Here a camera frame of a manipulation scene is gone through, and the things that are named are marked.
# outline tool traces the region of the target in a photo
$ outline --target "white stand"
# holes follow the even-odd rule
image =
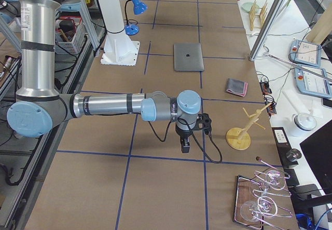
[[[130,40],[123,30],[120,0],[99,0],[99,6],[108,30],[101,63],[136,65],[140,42]]]

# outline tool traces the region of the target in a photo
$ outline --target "metal cup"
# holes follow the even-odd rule
[[[286,153],[286,158],[289,161],[296,161],[296,160],[300,159],[301,157],[302,157],[302,153],[296,148],[293,148]]]

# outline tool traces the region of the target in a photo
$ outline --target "folded cloth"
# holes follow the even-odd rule
[[[245,81],[229,78],[227,80],[226,91],[244,97],[247,93],[248,83]]]

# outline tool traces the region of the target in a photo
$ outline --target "plastic crate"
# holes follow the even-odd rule
[[[79,23],[79,25],[76,27],[76,33],[73,36],[72,40],[70,42],[56,42],[56,53],[59,55],[66,55],[69,53],[76,55],[79,53],[81,46],[83,44],[83,38],[85,34],[85,28],[82,22],[81,17],[61,17],[60,19],[74,19],[75,23]]]

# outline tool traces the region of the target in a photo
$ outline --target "blue lamp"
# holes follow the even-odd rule
[[[127,0],[126,4],[124,5],[124,11],[125,11],[125,15],[126,15],[126,26],[125,31],[127,35],[135,35],[139,32],[140,28],[137,25],[134,24],[129,24],[128,21],[128,16],[127,16],[127,3],[132,1],[134,4],[134,14],[135,15],[140,15],[142,13],[144,13],[147,10],[147,5],[145,3],[142,3],[140,0]]]

